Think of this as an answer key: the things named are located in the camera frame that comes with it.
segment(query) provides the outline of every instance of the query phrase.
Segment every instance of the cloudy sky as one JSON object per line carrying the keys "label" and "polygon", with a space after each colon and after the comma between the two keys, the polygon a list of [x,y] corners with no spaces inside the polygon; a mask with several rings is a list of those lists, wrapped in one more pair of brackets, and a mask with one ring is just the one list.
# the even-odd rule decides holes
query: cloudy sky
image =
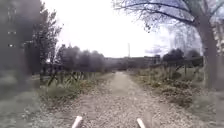
{"label": "cloudy sky", "polygon": [[107,57],[127,56],[128,43],[131,56],[149,56],[152,50],[165,52],[170,47],[172,35],[167,29],[147,33],[141,21],[114,11],[112,0],[43,1],[49,10],[57,11],[59,23],[64,24],[59,45],[97,50]]}

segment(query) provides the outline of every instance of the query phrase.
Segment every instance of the dirt path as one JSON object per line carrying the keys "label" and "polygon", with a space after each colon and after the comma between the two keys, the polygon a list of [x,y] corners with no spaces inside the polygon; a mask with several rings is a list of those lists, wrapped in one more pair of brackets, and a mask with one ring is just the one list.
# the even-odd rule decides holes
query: dirt path
{"label": "dirt path", "polygon": [[80,96],[73,105],[65,107],[63,113],[45,116],[41,123],[45,121],[44,127],[52,124],[69,128],[77,115],[84,118],[83,128],[137,128],[138,117],[150,128],[204,128],[201,121],[143,91],[121,72],[90,94]]}

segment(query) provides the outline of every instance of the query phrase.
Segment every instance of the vegetation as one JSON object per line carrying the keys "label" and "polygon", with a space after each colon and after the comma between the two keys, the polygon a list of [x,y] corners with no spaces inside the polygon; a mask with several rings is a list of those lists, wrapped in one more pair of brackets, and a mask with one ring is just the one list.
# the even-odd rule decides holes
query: vegetation
{"label": "vegetation", "polygon": [[169,78],[162,68],[134,70],[131,73],[133,79],[140,82],[145,89],[153,89],[171,103],[184,108],[190,107],[194,94],[202,87],[203,73],[200,71],[196,76],[193,74],[194,69],[188,69],[187,75],[180,69]]}
{"label": "vegetation", "polygon": [[159,0],[116,0],[114,4],[116,9],[139,15],[148,30],[151,30],[153,25],[162,22],[174,25],[182,23],[195,28],[204,48],[205,83],[207,87],[216,85],[218,52],[212,26],[215,20],[220,20],[215,17],[215,14],[219,13],[218,10],[223,7],[223,0],[219,2],[208,0],[167,0],[165,2]]}
{"label": "vegetation", "polygon": [[41,101],[50,109],[62,107],[69,104],[80,94],[90,91],[96,85],[104,82],[102,74],[97,73],[86,79],[72,81],[72,83],[53,84],[51,86],[41,86],[38,94]]}

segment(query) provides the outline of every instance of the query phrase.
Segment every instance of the grass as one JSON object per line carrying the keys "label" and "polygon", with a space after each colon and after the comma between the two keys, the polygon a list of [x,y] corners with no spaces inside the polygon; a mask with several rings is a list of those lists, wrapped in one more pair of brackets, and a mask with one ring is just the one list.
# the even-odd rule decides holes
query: grass
{"label": "grass", "polygon": [[194,75],[194,71],[195,68],[189,68],[185,75],[184,69],[179,69],[168,76],[162,68],[151,68],[133,70],[131,75],[143,88],[165,96],[171,103],[189,108],[203,81],[203,73],[199,71]]}
{"label": "grass", "polygon": [[88,79],[73,81],[67,84],[52,84],[51,86],[41,86],[38,89],[38,94],[41,101],[47,108],[60,107],[68,104],[73,99],[77,98],[80,94],[90,91],[94,85],[103,82],[102,74],[95,74]]}

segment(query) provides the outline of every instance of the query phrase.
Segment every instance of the bush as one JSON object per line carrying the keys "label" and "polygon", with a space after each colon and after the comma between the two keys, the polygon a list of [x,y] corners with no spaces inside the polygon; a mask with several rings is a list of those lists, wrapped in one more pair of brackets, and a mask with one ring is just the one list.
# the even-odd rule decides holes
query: bush
{"label": "bush", "polygon": [[82,93],[80,84],[41,87],[39,95],[47,106],[61,106]]}
{"label": "bush", "polygon": [[163,56],[163,61],[169,62],[183,60],[183,55],[184,53],[180,49],[172,49],[170,52]]}
{"label": "bush", "polygon": [[67,104],[70,100],[77,98],[79,94],[89,91],[93,85],[102,82],[99,74],[86,79],[79,80],[72,84],[59,84],[52,86],[42,86],[38,90],[40,99],[49,108],[60,107]]}

